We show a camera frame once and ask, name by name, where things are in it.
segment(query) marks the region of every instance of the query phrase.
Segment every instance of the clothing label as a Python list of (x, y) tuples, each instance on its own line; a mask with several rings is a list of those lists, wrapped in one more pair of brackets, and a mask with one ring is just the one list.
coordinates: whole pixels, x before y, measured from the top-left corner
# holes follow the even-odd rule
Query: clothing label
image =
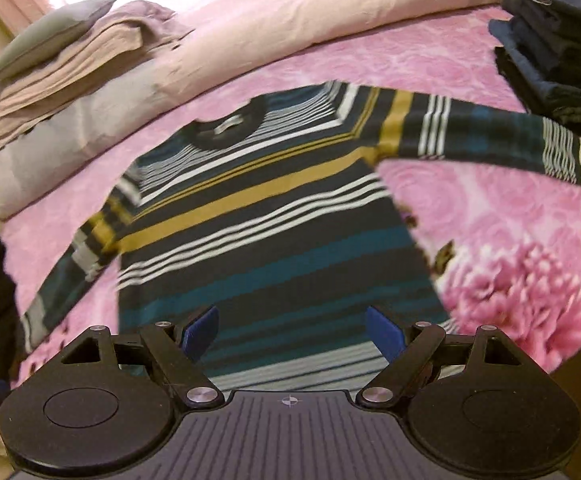
[(228, 128), (232, 128), (233, 126), (237, 126), (237, 124), (241, 124), (243, 122), (244, 118), (241, 117), (241, 115), (233, 115), (232, 117), (227, 118), (223, 123), (219, 124), (219, 126), (215, 128), (215, 135), (221, 135)]

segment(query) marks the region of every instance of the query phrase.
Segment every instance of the robot device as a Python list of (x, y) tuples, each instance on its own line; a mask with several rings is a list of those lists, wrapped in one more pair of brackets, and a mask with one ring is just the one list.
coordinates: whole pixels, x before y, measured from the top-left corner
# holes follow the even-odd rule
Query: robot device
[(225, 399), (194, 365), (218, 327), (210, 307), (135, 335), (85, 330), (0, 406), (13, 480), (566, 478), (577, 406), (494, 326), (475, 336), (428, 322), (402, 330), (369, 307), (368, 333), (389, 364), (354, 399), (243, 390)]

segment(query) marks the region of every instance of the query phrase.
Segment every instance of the silver screw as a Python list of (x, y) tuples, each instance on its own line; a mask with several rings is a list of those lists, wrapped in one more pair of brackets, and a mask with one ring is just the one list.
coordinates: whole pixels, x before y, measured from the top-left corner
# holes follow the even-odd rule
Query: silver screw
[(217, 399), (218, 395), (217, 391), (213, 388), (209, 388), (208, 386), (198, 386), (188, 390), (186, 397), (188, 397), (189, 400), (192, 400), (192, 402), (204, 404), (205, 402), (212, 402)]
[(383, 386), (373, 386), (372, 388), (366, 388), (361, 396), (368, 402), (388, 402), (393, 398), (393, 393)]

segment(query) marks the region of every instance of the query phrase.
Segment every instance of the gray ribbed plate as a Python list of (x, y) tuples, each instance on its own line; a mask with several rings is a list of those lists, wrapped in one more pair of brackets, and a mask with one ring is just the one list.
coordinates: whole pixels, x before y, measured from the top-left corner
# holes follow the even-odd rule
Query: gray ribbed plate
[[(123, 435), (111, 435), (111, 441)], [(19, 473), (16, 480), (30, 480)], [(420, 454), (387, 413), (344, 392), (235, 392), (190, 413), (152, 457), (111, 480), (459, 480)], [(544, 480), (566, 479), (561, 473)]]

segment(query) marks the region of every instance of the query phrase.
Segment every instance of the circular cover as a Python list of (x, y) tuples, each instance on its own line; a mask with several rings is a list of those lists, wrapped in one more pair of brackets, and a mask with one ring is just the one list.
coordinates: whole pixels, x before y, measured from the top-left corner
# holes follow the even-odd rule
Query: circular cover
[(424, 450), (469, 476), (535, 478), (573, 450), (579, 413), (541, 387), (467, 388), (459, 376), (426, 386), (408, 408)]
[(74, 367), (45, 381), (33, 376), (2, 404), (0, 433), (18, 465), (90, 476), (127, 465), (163, 441), (173, 413), (159, 386), (120, 370)]

